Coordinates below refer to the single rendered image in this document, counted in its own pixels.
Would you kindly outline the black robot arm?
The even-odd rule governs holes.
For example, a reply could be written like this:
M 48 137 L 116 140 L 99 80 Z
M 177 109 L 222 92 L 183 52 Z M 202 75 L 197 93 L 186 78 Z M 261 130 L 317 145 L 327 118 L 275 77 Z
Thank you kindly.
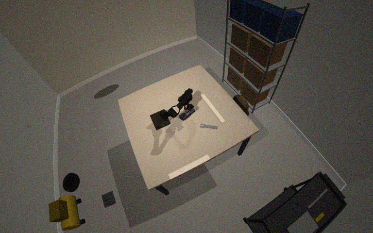
M 188 90 L 186 90 L 183 94 L 182 94 L 182 96 L 181 96 L 181 101 L 177 104 L 177 105 L 175 105 L 175 106 L 172 106 L 169 110 L 168 110 L 168 112 L 165 110 L 165 111 L 162 111 L 162 112 L 160 112 L 160 114 L 159 114 L 159 116 L 160 116 L 160 118 L 164 121 L 164 120 L 166 120 L 168 117 L 172 117 L 172 118 L 174 118 L 174 117 L 176 117 L 179 113 L 180 113 L 180 110 L 183 108 L 183 105 L 185 104 L 185 102 L 188 100 L 188 102 L 190 102 L 191 100 L 192 100 L 192 92 L 193 92 L 193 90 L 192 89 L 188 89 Z M 179 112 L 177 113 L 174 109 L 173 109 L 173 107 L 178 107 L 179 108 Z

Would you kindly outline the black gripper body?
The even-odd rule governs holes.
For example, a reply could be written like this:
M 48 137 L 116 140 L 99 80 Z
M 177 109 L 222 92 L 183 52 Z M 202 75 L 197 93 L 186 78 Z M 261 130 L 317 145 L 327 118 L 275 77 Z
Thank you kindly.
M 180 98 L 178 99 L 178 101 L 180 102 L 181 99 L 182 99 L 182 98 L 180 97 Z M 189 100 L 189 99 L 188 99 L 188 100 Z M 189 104 L 188 100 L 185 102 L 184 105 L 187 105 L 187 109 L 188 109 L 188 110 L 191 110 L 192 108 L 194 108 L 194 105 Z

